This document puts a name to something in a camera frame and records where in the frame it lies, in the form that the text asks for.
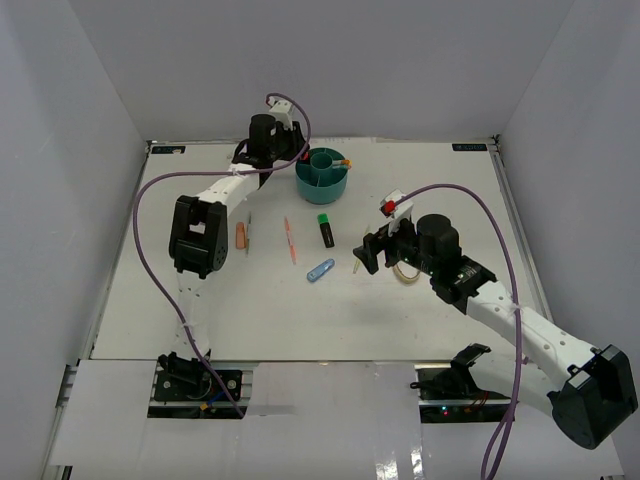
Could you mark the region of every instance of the teal bowl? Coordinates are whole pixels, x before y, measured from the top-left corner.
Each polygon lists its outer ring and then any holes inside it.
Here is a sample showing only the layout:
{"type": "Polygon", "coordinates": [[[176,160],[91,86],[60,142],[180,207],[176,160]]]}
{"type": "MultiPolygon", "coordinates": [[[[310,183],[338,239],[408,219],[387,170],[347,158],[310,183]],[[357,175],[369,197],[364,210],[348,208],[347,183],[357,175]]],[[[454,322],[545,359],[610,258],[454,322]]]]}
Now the teal bowl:
{"type": "Polygon", "coordinates": [[[333,167],[332,162],[344,160],[344,156],[330,148],[313,148],[309,150],[309,157],[309,163],[296,163],[298,193],[316,205],[335,202],[347,187],[349,170],[333,167]]]}

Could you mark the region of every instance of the white wall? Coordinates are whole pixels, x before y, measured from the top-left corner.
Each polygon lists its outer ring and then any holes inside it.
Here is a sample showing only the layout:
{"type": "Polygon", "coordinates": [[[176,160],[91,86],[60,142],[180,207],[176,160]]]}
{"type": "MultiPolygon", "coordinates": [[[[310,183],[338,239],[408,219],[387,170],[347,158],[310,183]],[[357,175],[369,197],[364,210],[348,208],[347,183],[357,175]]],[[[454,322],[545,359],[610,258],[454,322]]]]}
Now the white wall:
{"type": "MultiPolygon", "coordinates": [[[[558,324],[631,358],[640,388],[640,5],[579,0],[504,132],[558,324]]],[[[640,479],[640,413],[614,435],[640,479]]]]}
{"type": "Polygon", "coordinates": [[[71,0],[145,139],[247,133],[263,95],[319,135],[501,132],[572,0],[71,0]]]}
{"type": "Polygon", "coordinates": [[[0,1],[0,477],[37,478],[144,143],[66,0],[0,1]]]}

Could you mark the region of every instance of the purple cable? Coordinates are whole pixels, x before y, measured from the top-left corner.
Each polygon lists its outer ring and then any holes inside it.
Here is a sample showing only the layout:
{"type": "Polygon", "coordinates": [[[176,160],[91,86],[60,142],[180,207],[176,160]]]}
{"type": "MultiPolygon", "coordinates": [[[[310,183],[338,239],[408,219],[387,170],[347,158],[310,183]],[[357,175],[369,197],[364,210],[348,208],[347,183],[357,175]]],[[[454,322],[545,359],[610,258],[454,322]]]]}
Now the purple cable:
{"type": "MultiPolygon", "coordinates": [[[[302,158],[304,153],[307,151],[307,148],[309,147],[309,140],[311,139],[311,123],[309,122],[309,117],[307,116],[306,112],[302,109],[302,107],[300,105],[298,105],[298,103],[295,100],[287,97],[286,95],[282,95],[280,93],[270,93],[270,94],[267,95],[267,100],[269,100],[270,97],[283,98],[283,99],[291,102],[298,109],[298,111],[302,114],[302,116],[304,117],[304,120],[305,120],[305,122],[307,124],[307,139],[305,140],[304,145],[302,146],[300,151],[297,153],[297,155],[295,157],[293,157],[293,159],[291,159],[289,162],[287,162],[287,163],[285,163],[283,165],[280,165],[278,167],[273,167],[273,168],[247,170],[247,171],[242,172],[242,175],[255,175],[257,173],[271,173],[271,172],[277,172],[278,170],[283,170],[283,169],[285,169],[287,167],[290,167],[291,165],[296,163],[298,160],[300,160],[300,158],[302,158]]],[[[236,412],[238,412],[238,415],[240,416],[240,418],[243,418],[244,417],[244,413],[242,412],[242,410],[240,410],[240,407],[238,406],[236,401],[231,396],[231,393],[229,392],[229,390],[227,390],[227,387],[224,384],[224,382],[222,381],[222,378],[220,378],[220,375],[218,375],[218,373],[214,370],[214,368],[207,361],[207,359],[204,357],[204,355],[202,355],[200,350],[198,350],[198,346],[196,345],[196,342],[193,339],[193,335],[191,334],[191,330],[190,330],[189,326],[187,325],[187,319],[186,319],[184,313],[182,312],[182,310],[178,306],[177,302],[173,299],[171,294],[164,287],[164,285],[162,285],[162,283],[160,282],[160,280],[158,279],[156,274],[153,273],[153,270],[151,270],[151,267],[149,266],[149,262],[147,261],[146,257],[144,256],[144,252],[142,251],[142,244],[140,243],[140,231],[139,231],[139,226],[138,226],[138,210],[140,209],[140,201],[142,200],[142,197],[145,194],[145,192],[147,190],[149,190],[149,188],[151,188],[153,185],[155,185],[156,183],[160,182],[161,180],[166,180],[167,178],[174,178],[174,177],[214,177],[214,176],[231,176],[231,175],[233,175],[233,172],[228,172],[228,171],[224,171],[224,172],[173,172],[173,173],[165,173],[164,175],[160,175],[160,176],[150,180],[149,182],[147,182],[140,189],[140,191],[136,195],[136,198],[135,198],[135,200],[133,202],[133,241],[134,241],[134,243],[136,245],[136,251],[138,252],[138,257],[140,257],[140,262],[142,262],[142,266],[146,270],[147,274],[149,275],[149,277],[151,278],[153,283],[155,283],[156,287],[158,287],[158,290],[160,290],[162,295],[164,295],[164,297],[169,301],[169,303],[171,304],[173,309],[178,314],[178,318],[180,319],[180,323],[182,323],[182,326],[184,327],[184,331],[187,334],[187,339],[189,340],[189,344],[191,345],[191,348],[193,349],[193,353],[195,353],[196,357],[198,357],[198,360],[202,363],[202,365],[204,365],[204,367],[209,371],[209,373],[211,373],[211,375],[213,376],[213,378],[218,383],[218,385],[220,386],[220,388],[224,392],[225,396],[227,397],[227,400],[229,400],[231,405],[233,405],[233,408],[235,408],[236,412]]]]}
{"type": "MultiPolygon", "coordinates": [[[[509,250],[507,250],[507,243],[504,240],[504,236],[500,231],[500,227],[498,226],[498,222],[495,217],[487,207],[487,204],[474,192],[469,190],[462,185],[456,185],[453,183],[436,183],[433,185],[428,185],[426,187],[419,188],[408,195],[405,195],[400,200],[396,202],[396,205],[400,205],[401,203],[409,200],[410,198],[419,195],[420,193],[427,192],[429,190],[435,190],[438,188],[448,188],[452,190],[459,190],[461,192],[470,195],[479,205],[482,207],[484,212],[487,214],[493,229],[498,236],[498,241],[500,242],[500,247],[502,248],[502,253],[504,254],[504,259],[507,263],[507,271],[509,272],[509,281],[511,282],[511,290],[513,303],[518,304],[518,285],[516,283],[516,273],[513,269],[513,262],[511,261],[511,255],[509,255],[509,250]]],[[[498,472],[498,468],[500,467],[500,462],[502,461],[502,456],[504,455],[504,451],[507,448],[507,442],[509,441],[509,435],[511,434],[511,427],[513,426],[513,420],[515,418],[516,413],[516,405],[518,403],[518,393],[520,392],[520,377],[522,374],[522,318],[520,314],[520,310],[516,309],[515,311],[516,317],[516,366],[515,366],[515,374],[513,379],[513,389],[511,391],[511,402],[509,403],[509,407],[505,412],[504,416],[500,420],[500,423],[496,427],[493,435],[491,436],[491,440],[489,440],[489,444],[487,445],[487,449],[484,452],[484,457],[482,458],[482,470],[480,472],[480,477],[482,480],[492,480],[496,473],[498,472]],[[504,433],[500,440],[500,446],[498,447],[498,452],[496,453],[496,457],[493,461],[493,465],[491,467],[491,471],[489,472],[489,476],[487,477],[487,464],[489,463],[489,457],[491,456],[491,451],[493,450],[493,445],[495,444],[500,431],[504,428],[504,433]]]]}

